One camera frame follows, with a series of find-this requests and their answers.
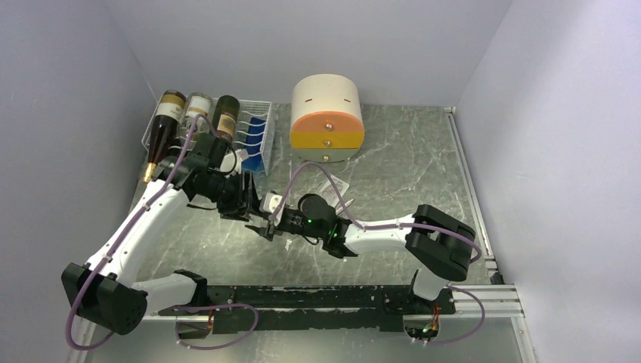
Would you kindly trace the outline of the blue clear square bottle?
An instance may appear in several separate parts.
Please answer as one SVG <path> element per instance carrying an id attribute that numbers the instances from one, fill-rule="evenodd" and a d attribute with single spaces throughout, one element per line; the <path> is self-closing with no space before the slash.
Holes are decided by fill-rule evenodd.
<path id="1" fill-rule="evenodd" d="M 244 148 L 249 157 L 242 162 L 244 169 L 252 172 L 264 172 L 265 164 L 262 156 L 262 142 L 265 139 L 266 121 L 252 117 L 249 122 L 243 122 L 245 129 L 237 132 L 240 146 Z"/>

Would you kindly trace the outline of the dark green wine bottle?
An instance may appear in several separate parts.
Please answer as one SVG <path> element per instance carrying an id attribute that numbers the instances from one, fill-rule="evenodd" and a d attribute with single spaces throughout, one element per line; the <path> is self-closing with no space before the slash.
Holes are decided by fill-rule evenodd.
<path id="1" fill-rule="evenodd" d="M 211 108 L 212 131 L 220 139 L 232 143 L 240 113 L 240 102 L 232 95 L 218 98 Z"/>

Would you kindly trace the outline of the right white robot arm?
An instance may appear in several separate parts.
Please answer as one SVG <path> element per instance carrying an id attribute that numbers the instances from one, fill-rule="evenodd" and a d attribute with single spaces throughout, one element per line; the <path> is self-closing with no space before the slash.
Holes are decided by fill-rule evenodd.
<path id="1" fill-rule="evenodd" d="M 267 240 L 283 233 L 316 240 L 339 259 L 406 251 L 420 263 L 407 298 L 418 313 L 428 312 L 450 282 L 466 280 L 470 265 L 482 257 L 471 227 L 428 204 L 400 218 L 365 222 L 340 216 L 317 194 L 306 194 L 295 209 L 281 201 L 280 195 L 267 196 L 255 212 L 266 224 L 248 228 Z"/>

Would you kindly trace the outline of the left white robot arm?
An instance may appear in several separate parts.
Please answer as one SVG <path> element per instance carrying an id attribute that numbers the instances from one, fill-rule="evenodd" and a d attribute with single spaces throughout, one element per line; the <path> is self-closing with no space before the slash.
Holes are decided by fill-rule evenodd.
<path id="1" fill-rule="evenodd" d="M 126 335 L 153 312 L 182 307 L 197 315 L 206 310 L 211 300 L 203 276 L 186 270 L 148 281 L 137 276 L 163 229 L 195 196 L 210 199 L 231 219 L 241 220 L 257 205 L 250 172 L 223 175 L 209 170 L 207 163 L 195 156 L 163 161 L 114 235 L 83 265 L 70 263 L 63 270 L 68 326 L 80 317 Z"/>

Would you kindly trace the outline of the clear bottle cream label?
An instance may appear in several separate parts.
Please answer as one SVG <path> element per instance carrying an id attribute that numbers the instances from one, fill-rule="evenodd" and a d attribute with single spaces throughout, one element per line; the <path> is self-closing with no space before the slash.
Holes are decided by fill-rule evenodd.
<path id="1" fill-rule="evenodd" d="M 187 150 L 192 150 L 199 137 L 211 131 L 209 122 L 210 113 L 214 110 L 214 99 L 202 92 L 194 92 L 187 97 L 184 111 L 181 115 L 177 136 L 183 146 L 193 121 L 196 121 L 191 139 L 187 143 Z"/>

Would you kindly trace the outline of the dark red wine bottle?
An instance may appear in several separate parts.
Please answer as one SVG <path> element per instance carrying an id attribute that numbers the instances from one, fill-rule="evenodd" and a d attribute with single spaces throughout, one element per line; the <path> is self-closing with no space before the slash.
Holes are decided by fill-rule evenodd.
<path id="1" fill-rule="evenodd" d="M 181 112 L 186 97 L 179 91 L 167 90 L 161 96 L 151 120 L 147 165 L 142 182 L 151 181 L 158 164 L 166 157 L 169 145 L 176 136 L 180 125 Z"/>

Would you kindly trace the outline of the ruler set plastic package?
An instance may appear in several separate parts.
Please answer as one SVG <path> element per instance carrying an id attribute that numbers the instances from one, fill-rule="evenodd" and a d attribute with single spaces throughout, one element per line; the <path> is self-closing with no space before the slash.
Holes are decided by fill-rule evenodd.
<path id="1" fill-rule="evenodd" d="M 318 194 L 324 198 L 330 206 L 336 207 L 339 205 L 338 196 L 340 195 L 343 197 L 345 195 L 346 191 L 349 189 L 349 183 L 334 175 L 331 175 L 330 177 L 331 181 L 325 181 L 318 189 Z"/>

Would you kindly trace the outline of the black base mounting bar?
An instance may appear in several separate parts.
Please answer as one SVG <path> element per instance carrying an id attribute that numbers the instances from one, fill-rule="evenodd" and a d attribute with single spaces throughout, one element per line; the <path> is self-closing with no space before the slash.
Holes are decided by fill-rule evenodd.
<path id="1" fill-rule="evenodd" d="M 256 330 L 338 330 L 376 328 L 402 332 L 404 319 L 455 313 L 454 297 L 442 289 L 435 300 L 413 294 L 409 285 L 344 285 L 316 287 L 208 287 L 209 304 L 201 312 L 168 308 L 158 314 L 180 322 L 212 322 L 213 334 Z"/>

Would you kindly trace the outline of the cream drawer cabinet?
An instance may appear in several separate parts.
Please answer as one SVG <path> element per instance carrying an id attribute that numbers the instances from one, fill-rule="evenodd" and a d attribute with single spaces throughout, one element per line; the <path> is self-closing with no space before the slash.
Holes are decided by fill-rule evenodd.
<path id="1" fill-rule="evenodd" d="M 357 86 L 336 74 L 300 80 L 291 102 L 290 146 L 302 160 L 337 163 L 352 158 L 364 143 Z"/>

